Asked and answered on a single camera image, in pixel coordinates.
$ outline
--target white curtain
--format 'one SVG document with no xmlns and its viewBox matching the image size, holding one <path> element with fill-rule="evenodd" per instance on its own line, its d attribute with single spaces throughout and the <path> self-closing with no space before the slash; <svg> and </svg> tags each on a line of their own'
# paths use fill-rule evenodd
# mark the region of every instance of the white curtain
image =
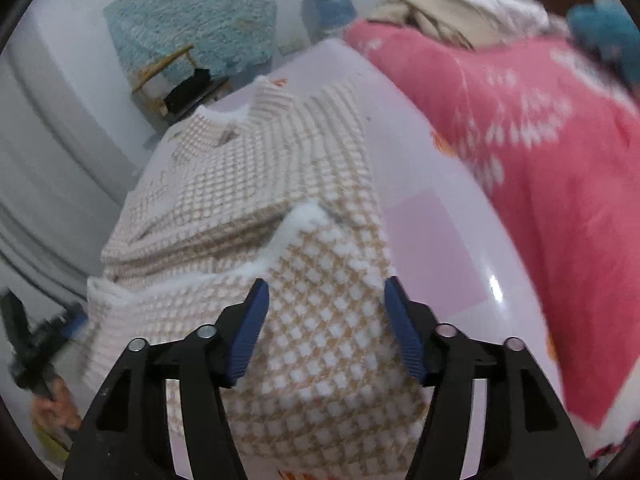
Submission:
<svg viewBox="0 0 640 480">
<path fill-rule="evenodd" d="M 84 299 L 133 173 L 26 15 L 0 56 L 0 261 L 55 301 Z"/>
</svg>

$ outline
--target checkered knit fabric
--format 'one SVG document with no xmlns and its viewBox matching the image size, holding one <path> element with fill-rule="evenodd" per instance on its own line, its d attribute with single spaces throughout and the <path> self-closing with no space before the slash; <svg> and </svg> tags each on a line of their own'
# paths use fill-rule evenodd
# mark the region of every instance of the checkered knit fabric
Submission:
<svg viewBox="0 0 640 480">
<path fill-rule="evenodd" d="M 172 155 L 175 163 L 188 164 L 193 158 L 228 143 L 244 131 L 271 121 L 293 106 L 294 97 L 264 76 L 256 79 L 254 88 L 255 97 L 244 121 L 217 123 L 196 111 L 180 134 Z"/>
<path fill-rule="evenodd" d="M 334 84 L 136 190 L 89 283 L 88 382 L 127 342 L 185 337 L 242 301 L 270 309 L 224 390 L 241 455 L 318 478 L 406 471 L 427 405 L 386 319 L 393 273 L 351 86 Z M 182 431 L 178 387 L 170 427 Z"/>
</svg>

